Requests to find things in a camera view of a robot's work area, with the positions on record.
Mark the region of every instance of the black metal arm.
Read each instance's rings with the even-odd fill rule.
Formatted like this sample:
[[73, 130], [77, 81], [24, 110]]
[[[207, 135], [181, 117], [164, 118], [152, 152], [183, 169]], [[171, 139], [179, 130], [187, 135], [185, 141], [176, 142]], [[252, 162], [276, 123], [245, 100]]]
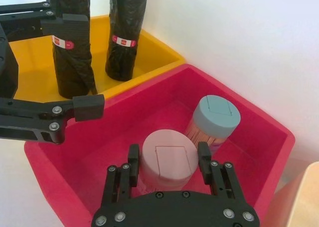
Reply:
[[89, 32], [88, 27], [85, 15], [56, 18], [48, 2], [0, 6], [0, 138], [62, 143], [70, 118], [102, 117], [103, 95], [45, 104], [12, 99], [18, 87], [18, 63], [9, 42], [45, 35], [76, 40]]
[[139, 174], [139, 146], [132, 145], [127, 163], [108, 168], [101, 207], [91, 226], [259, 227], [255, 210], [245, 201], [234, 165], [211, 161], [205, 142], [198, 145], [198, 157], [211, 195], [170, 191], [131, 199], [131, 188], [137, 186]]

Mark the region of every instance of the label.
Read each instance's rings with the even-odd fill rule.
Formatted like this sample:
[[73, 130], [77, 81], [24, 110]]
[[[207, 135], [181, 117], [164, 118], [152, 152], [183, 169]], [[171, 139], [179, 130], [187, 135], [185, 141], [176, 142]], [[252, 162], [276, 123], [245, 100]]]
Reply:
[[114, 43], [117, 43], [117, 44], [125, 46], [125, 47], [134, 47], [136, 45], [135, 40], [122, 39], [120, 37], [117, 37], [116, 35], [112, 36], [112, 40]]
[[60, 39], [54, 35], [52, 36], [52, 41], [56, 46], [59, 46], [60, 48], [63, 48], [63, 49], [73, 49], [74, 48], [74, 43], [72, 41], [63, 40], [63, 39]]

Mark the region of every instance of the white wall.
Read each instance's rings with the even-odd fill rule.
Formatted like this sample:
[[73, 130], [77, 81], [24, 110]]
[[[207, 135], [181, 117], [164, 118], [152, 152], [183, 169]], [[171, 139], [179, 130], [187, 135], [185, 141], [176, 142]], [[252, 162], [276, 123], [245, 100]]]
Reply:
[[[108, 12], [109, 0], [92, 0], [92, 15]], [[291, 178], [319, 160], [318, 17], [317, 0], [148, 0], [144, 29], [295, 134], [285, 171]], [[8, 219], [25, 226], [38, 221], [61, 226], [43, 199], [23, 145], [0, 141], [0, 163], [0, 184], [6, 186], [0, 202], [7, 205], [1, 208], [0, 226], [17, 226]]]

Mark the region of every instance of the cylindrical container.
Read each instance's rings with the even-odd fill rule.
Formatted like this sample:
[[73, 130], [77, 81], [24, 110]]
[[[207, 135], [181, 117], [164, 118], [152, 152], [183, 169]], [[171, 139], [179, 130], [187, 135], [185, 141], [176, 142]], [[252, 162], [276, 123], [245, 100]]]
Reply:
[[144, 141], [138, 190], [140, 194], [181, 190], [198, 166], [197, 150], [183, 134], [158, 130]]
[[209, 95], [200, 100], [185, 134], [196, 147], [207, 142], [214, 154], [239, 122], [240, 113], [230, 101]]
[[110, 0], [110, 40], [106, 73], [112, 79], [133, 77], [147, 0]]
[[[57, 17], [62, 17], [63, 14], [81, 14], [90, 20], [90, 0], [48, 1]], [[87, 95], [89, 91], [97, 94], [91, 67], [90, 22], [87, 23], [85, 35], [80, 35], [76, 40], [54, 36], [53, 41], [53, 59], [59, 94], [68, 99]]]

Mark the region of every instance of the pink lid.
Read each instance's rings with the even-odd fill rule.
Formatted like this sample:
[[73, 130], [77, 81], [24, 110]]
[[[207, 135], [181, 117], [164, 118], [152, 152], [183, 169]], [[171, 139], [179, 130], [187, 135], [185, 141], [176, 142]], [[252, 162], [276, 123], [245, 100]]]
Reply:
[[143, 144], [142, 169], [147, 180], [159, 188], [182, 188], [198, 165], [197, 150], [183, 134], [174, 130], [158, 130]]

